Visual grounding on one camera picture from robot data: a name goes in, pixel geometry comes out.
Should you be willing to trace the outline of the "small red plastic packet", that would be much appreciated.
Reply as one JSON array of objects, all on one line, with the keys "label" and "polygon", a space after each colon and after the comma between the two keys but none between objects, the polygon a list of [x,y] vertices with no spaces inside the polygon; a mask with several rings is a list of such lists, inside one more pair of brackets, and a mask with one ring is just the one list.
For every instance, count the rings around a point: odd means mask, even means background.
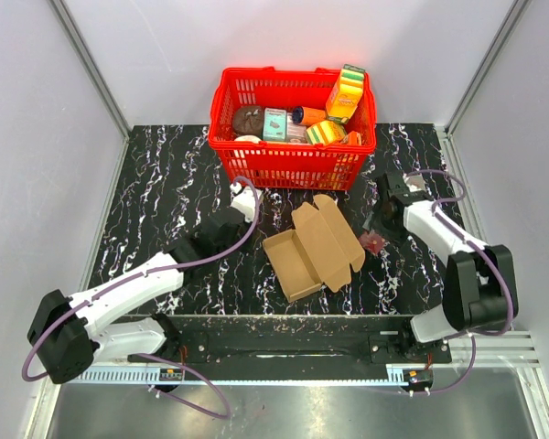
[{"label": "small red plastic packet", "polygon": [[372,254],[379,254],[386,244],[386,239],[375,231],[364,231],[359,237],[362,248]]}]

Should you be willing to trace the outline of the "brown cardboard box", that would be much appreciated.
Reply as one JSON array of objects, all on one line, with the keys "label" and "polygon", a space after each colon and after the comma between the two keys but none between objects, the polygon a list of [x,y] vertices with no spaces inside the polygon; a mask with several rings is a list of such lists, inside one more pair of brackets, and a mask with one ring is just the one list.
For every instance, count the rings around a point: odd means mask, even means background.
[{"label": "brown cardboard box", "polygon": [[365,262],[365,251],[336,201],[316,194],[292,211],[293,228],[268,237],[263,248],[293,303],[326,286],[336,293]]}]

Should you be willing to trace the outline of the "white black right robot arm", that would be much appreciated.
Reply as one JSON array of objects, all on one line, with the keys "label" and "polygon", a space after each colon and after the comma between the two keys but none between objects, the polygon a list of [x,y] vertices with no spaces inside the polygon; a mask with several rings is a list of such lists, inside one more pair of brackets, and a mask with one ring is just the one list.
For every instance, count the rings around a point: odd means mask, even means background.
[{"label": "white black right robot arm", "polygon": [[466,332],[501,336],[519,311],[511,251],[473,237],[450,219],[412,176],[376,177],[378,199],[360,237],[362,247],[378,254],[385,244],[405,244],[412,235],[445,265],[442,301],[411,317],[399,331],[401,357],[417,362],[437,343]]}]

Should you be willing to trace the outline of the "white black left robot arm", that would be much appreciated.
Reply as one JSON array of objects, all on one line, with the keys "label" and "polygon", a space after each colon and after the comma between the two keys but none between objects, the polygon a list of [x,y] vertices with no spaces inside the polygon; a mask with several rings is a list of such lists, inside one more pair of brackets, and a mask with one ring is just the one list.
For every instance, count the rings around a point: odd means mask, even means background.
[{"label": "white black left robot arm", "polygon": [[119,318],[204,277],[209,266],[244,245],[255,225],[255,216],[227,208],[105,284],[70,296],[60,290],[45,294],[27,332],[31,350],[23,379],[35,380],[29,372],[33,359],[44,368],[39,376],[55,384],[76,379],[95,362],[147,355],[156,361],[179,359],[180,332],[168,316],[157,313],[123,324]]}]

